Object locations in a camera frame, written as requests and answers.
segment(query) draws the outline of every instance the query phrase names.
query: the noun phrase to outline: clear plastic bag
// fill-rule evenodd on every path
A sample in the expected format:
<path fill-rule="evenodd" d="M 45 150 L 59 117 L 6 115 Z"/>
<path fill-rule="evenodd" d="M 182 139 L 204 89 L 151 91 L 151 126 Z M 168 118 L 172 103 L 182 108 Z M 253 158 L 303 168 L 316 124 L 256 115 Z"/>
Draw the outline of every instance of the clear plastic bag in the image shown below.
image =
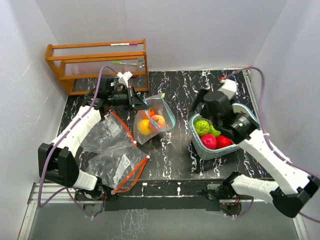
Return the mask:
<path fill-rule="evenodd" d="M 91 158 L 86 172 L 98 176 L 113 193 L 129 191 L 138 181 L 149 155 L 136 146 L 112 149 Z"/>
<path fill-rule="evenodd" d="M 144 144 L 158 133 L 169 131 L 176 125 L 175 116 L 164 97 L 165 94 L 160 93 L 144 99 L 155 115 L 150 117 L 150 109 L 140 110 L 135 115 L 133 135 L 138 143 Z"/>
<path fill-rule="evenodd" d="M 135 145 L 127 125 L 114 112 L 96 124 L 81 143 L 84 151 L 97 154 Z"/>
<path fill-rule="evenodd" d="M 100 177 L 114 193 L 130 190 L 150 158 L 137 147 L 129 128 L 114 112 L 92 128 L 81 146 L 99 154 L 88 161 L 86 172 Z"/>

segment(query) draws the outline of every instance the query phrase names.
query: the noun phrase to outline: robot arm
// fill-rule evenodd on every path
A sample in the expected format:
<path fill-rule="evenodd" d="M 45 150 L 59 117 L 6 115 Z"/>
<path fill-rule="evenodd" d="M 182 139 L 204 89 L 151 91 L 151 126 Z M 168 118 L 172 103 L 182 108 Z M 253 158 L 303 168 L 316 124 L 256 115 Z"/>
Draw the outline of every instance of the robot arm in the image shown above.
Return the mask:
<path fill-rule="evenodd" d="M 100 81 L 97 98 L 93 101 L 92 90 L 83 101 L 79 112 L 50 144 L 42 143 L 38 149 L 39 175 L 42 176 L 46 160 L 55 145 L 46 168 L 45 179 L 68 188 L 79 188 L 87 193 L 96 192 L 104 187 L 101 178 L 81 171 L 75 161 L 75 156 L 80 144 L 90 130 L 99 121 L 104 119 L 111 106 L 125 106 L 128 110 L 146 110 L 149 107 L 139 98 L 134 87 L 128 84 L 132 76 L 130 72 L 119 73 L 116 78 L 102 78 Z"/>
<path fill-rule="evenodd" d="M 248 195 L 272 203 L 281 213 L 294 218 L 315 194 L 320 181 L 304 171 L 279 159 L 266 144 L 259 124 L 250 117 L 246 108 L 232 105 L 237 92 L 236 83 L 223 80 L 224 85 L 215 92 L 202 89 L 194 102 L 195 110 L 204 103 L 201 115 L 210 119 L 214 128 L 252 155 L 274 181 L 247 177 L 233 172 L 217 189 L 220 196 Z M 271 143 L 287 161 L 290 160 Z"/>

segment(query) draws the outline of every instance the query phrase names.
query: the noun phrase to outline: white backdrop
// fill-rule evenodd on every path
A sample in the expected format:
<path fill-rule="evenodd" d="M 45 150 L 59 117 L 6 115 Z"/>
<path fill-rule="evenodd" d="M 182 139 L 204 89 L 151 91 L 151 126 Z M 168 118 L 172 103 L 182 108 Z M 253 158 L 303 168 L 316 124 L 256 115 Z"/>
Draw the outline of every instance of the white backdrop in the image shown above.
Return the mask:
<path fill-rule="evenodd" d="M 38 147 L 55 137 L 67 95 L 44 59 L 57 42 L 36 2 L 3 0 L 0 15 L 0 239 L 16 240 L 39 182 Z"/>
<path fill-rule="evenodd" d="M 146 38 L 150 71 L 253 64 L 287 0 L 36 0 L 58 44 Z"/>
<path fill-rule="evenodd" d="M 266 77 L 263 112 L 272 141 L 292 162 L 320 174 L 320 2 L 289 0 L 254 62 Z M 253 72 L 255 92 L 260 76 Z M 302 212 L 320 219 L 320 190 Z M 310 239 L 318 223 L 305 219 Z"/>

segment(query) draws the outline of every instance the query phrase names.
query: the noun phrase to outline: tabletop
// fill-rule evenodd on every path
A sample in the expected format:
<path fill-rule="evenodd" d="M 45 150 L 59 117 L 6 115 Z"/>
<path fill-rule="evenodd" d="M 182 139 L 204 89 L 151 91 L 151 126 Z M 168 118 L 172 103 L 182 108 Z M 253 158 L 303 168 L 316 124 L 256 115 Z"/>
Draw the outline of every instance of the tabletop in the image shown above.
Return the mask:
<path fill-rule="evenodd" d="M 152 96 L 165 93 L 165 101 L 173 112 L 176 125 L 166 133 L 160 133 L 138 147 L 150 154 L 141 180 L 223 180 L 233 171 L 241 172 L 252 178 L 269 178 L 270 175 L 257 161 L 240 149 L 236 152 L 214 158 L 201 160 L 191 143 L 192 133 L 189 120 L 194 115 L 190 108 L 201 88 L 217 90 L 219 78 L 231 73 L 231 70 L 195 70 L 195 71 L 154 71 L 149 72 L 150 92 L 141 95 Z M 254 112 L 253 104 L 242 73 L 233 78 L 237 83 L 235 102 L 246 105 Z M 94 86 L 96 79 L 88 83 Z M 84 96 L 69 96 L 61 119 L 61 132 L 77 114 Z M 114 111 L 133 131 L 135 112 L 115 108 Z M 85 170 L 88 160 L 96 153 L 78 150 L 76 160 L 79 167 Z"/>

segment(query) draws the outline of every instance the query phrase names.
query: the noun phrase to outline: red apple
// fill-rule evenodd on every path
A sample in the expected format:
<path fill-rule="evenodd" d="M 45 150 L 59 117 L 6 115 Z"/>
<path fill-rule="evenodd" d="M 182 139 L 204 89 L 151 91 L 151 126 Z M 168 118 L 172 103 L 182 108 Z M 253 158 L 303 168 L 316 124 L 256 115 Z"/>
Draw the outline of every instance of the red apple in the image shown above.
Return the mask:
<path fill-rule="evenodd" d="M 153 115 L 151 117 L 151 119 L 157 124 L 157 127 L 163 129 L 166 126 L 166 121 L 164 119 L 163 116 L 161 115 Z M 149 123 L 149 128 L 153 131 L 153 132 L 157 132 L 159 131 L 157 129 L 157 127 L 150 121 Z"/>
<path fill-rule="evenodd" d="M 216 148 L 222 149 L 231 145 L 231 140 L 225 136 L 218 136 L 216 138 Z"/>
<path fill-rule="evenodd" d="M 208 149 L 214 150 L 217 148 L 216 138 L 212 134 L 207 134 L 207 135 L 204 135 L 203 137 L 201 137 L 201 142 Z"/>

